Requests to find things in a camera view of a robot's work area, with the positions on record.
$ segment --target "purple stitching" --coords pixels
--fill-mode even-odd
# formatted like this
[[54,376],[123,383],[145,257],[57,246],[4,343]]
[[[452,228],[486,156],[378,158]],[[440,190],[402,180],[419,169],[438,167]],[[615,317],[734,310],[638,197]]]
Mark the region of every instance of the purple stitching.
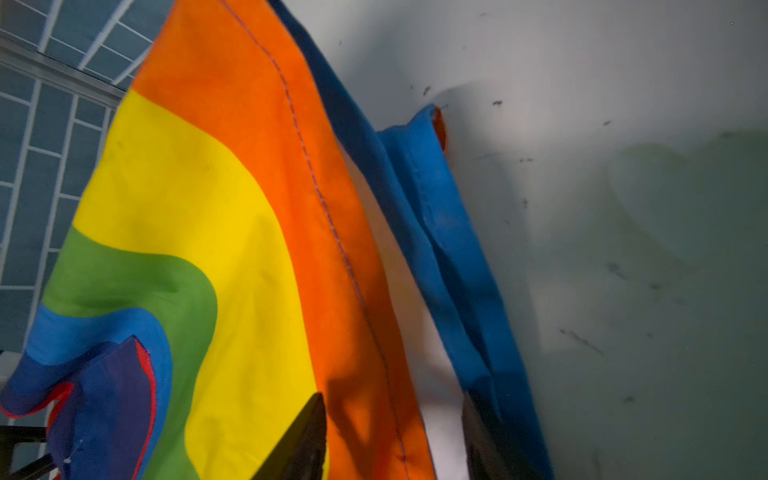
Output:
[[382,363],[384,364],[384,378],[386,379],[386,389],[387,389],[387,395],[389,397],[389,406],[392,408],[392,416],[395,418],[395,431],[397,434],[397,439],[400,444],[400,454],[402,455],[402,466],[406,471],[406,478],[410,480],[410,475],[408,473],[408,464],[406,462],[406,447],[402,442],[402,434],[400,433],[400,424],[397,419],[397,410],[395,409],[395,400],[392,397],[392,385],[389,382],[389,365],[387,364],[386,357],[384,357],[384,351],[382,350],[381,344],[379,343],[378,337],[376,337],[376,332],[373,330],[373,324],[371,324],[371,319],[368,316],[368,310],[366,308],[365,300],[362,298],[362,292],[360,292],[360,286],[357,283],[357,279],[355,278],[355,273],[352,271],[352,265],[349,263],[349,258],[346,255],[346,252],[344,251],[344,248],[341,245],[341,239],[339,238],[339,234],[336,232],[336,226],[333,224],[333,219],[331,218],[331,214],[328,211],[328,205],[326,204],[325,197],[323,196],[323,193],[320,192],[320,187],[317,184],[317,178],[315,177],[315,170],[312,168],[312,162],[310,161],[310,153],[306,149],[306,145],[304,144],[304,137],[301,134],[301,130],[299,129],[299,121],[296,118],[296,109],[293,107],[293,100],[291,99],[290,92],[288,91],[288,82],[285,79],[285,76],[283,76],[283,71],[280,69],[280,66],[277,64],[277,60],[272,56],[272,54],[264,48],[264,46],[259,42],[256,37],[253,36],[253,33],[251,33],[250,29],[248,28],[248,25],[245,25],[245,22],[243,22],[242,19],[240,19],[239,16],[237,16],[237,13],[230,7],[230,5],[227,3],[227,0],[219,0],[219,2],[224,6],[224,8],[227,9],[227,11],[232,15],[232,17],[235,19],[237,23],[240,24],[241,27],[246,31],[248,36],[251,40],[259,47],[259,49],[269,58],[269,60],[272,62],[272,65],[274,66],[275,70],[277,70],[277,74],[280,76],[280,80],[283,82],[283,89],[286,92],[286,99],[288,100],[288,105],[290,106],[290,113],[293,117],[293,126],[296,128],[296,135],[299,137],[299,142],[301,143],[301,150],[304,153],[304,157],[306,158],[306,166],[310,169],[310,176],[312,177],[312,183],[315,186],[315,192],[317,193],[317,197],[320,200],[320,204],[323,206],[323,211],[326,214],[326,219],[328,219],[328,224],[331,227],[331,232],[333,232],[333,238],[336,240],[336,245],[339,248],[339,252],[341,253],[341,257],[344,260],[344,266],[346,267],[346,271],[349,274],[349,278],[352,280],[352,285],[355,288],[355,294],[357,295],[357,300],[360,301],[360,306],[362,307],[362,314],[366,319],[366,323],[368,324],[368,329],[371,332],[371,336],[373,337],[373,342],[376,344],[376,350],[379,352],[379,356],[381,357]]

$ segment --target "rainbow colored cloth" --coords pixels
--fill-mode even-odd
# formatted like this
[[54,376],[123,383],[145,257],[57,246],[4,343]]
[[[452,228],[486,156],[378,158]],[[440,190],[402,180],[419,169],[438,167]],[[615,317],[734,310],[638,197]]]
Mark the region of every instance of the rainbow colored cloth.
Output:
[[470,391],[551,478],[442,132],[374,132],[277,0],[180,0],[3,409],[55,402],[67,480],[247,480],[320,391],[328,478],[450,479]]

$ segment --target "orange fabric lining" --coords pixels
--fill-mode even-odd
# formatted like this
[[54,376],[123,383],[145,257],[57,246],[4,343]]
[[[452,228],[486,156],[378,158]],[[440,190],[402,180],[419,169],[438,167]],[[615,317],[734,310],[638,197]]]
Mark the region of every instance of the orange fabric lining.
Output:
[[384,269],[311,73],[266,2],[229,4],[269,54],[223,2],[180,0],[133,88],[232,150],[274,209],[326,401],[329,477],[434,478]]

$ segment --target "orange stripe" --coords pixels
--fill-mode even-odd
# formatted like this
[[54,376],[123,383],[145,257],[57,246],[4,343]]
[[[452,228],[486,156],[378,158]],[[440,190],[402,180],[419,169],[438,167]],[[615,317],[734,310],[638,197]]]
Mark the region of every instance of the orange stripe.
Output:
[[326,400],[330,478],[434,478],[384,269],[311,73],[266,2],[230,5],[247,30],[222,0],[179,1],[133,88],[231,149],[272,205]]

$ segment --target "yellow stripe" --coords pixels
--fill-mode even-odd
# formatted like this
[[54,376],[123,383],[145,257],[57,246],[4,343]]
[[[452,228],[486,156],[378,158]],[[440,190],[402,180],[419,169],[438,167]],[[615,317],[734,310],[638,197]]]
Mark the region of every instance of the yellow stripe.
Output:
[[185,259],[213,284],[187,454],[203,480],[253,476],[316,391],[288,249],[257,182],[215,138],[129,91],[74,225]]

